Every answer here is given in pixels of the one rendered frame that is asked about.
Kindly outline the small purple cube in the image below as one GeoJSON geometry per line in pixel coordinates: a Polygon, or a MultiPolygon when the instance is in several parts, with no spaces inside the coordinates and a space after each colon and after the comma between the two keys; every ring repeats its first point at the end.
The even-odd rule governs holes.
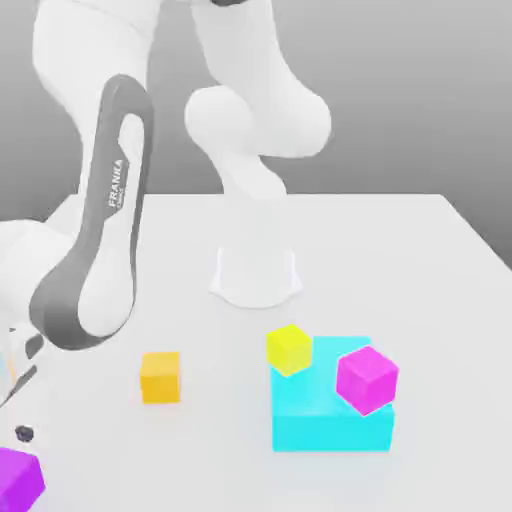
{"type": "Polygon", "coordinates": [[[28,512],[45,488],[35,455],[0,447],[0,512],[28,512]]]}

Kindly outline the large cyan box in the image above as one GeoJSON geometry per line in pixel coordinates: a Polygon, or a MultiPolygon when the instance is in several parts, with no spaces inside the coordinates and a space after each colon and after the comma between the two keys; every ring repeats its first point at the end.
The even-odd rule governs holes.
{"type": "Polygon", "coordinates": [[[392,402],[361,416],[336,392],[339,359],[371,345],[362,336],[316,336],[312,364],[292,376],[271,371],[272,449],[275,452],[386,452],[392,402]]]}

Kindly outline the small orange cube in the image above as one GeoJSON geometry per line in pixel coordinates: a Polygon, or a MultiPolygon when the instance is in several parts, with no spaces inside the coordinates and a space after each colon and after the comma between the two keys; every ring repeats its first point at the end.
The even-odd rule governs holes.
{"type": "Polygon", "coordinates": [[[181,399],[180,355],[152,352],[143,355],[140,369],[142,401],[145,404],[179,403],[181,399]]]}

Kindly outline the small magenta cube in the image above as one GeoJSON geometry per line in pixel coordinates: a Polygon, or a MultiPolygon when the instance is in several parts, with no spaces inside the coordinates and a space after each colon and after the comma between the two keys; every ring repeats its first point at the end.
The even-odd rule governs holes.
{"type": "Polygon", "coordinates": [[[339,359],[336,392],[367,416],[395,399],[398,375],[392,360],[367,345],[339,359]]]}

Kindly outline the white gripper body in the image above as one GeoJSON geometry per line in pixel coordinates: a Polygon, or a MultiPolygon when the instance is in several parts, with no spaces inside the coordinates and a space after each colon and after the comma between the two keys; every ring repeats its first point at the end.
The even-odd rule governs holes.
{"type": "Polygon", "coordinates": [[[41,365],[21,382],[0,406],[0,445],[47,445],[49,388],[41,365]]]}

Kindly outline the small yellow cube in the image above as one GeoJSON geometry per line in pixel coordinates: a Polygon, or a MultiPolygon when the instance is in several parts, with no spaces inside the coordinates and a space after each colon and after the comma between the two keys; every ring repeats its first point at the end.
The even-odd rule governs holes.
{"type": "Polygon", "coordinates": [[[312,339],[294,324],[278,328],[266,336],[267,362],[284,377],[311,366],[312,348],[312,339]]]}

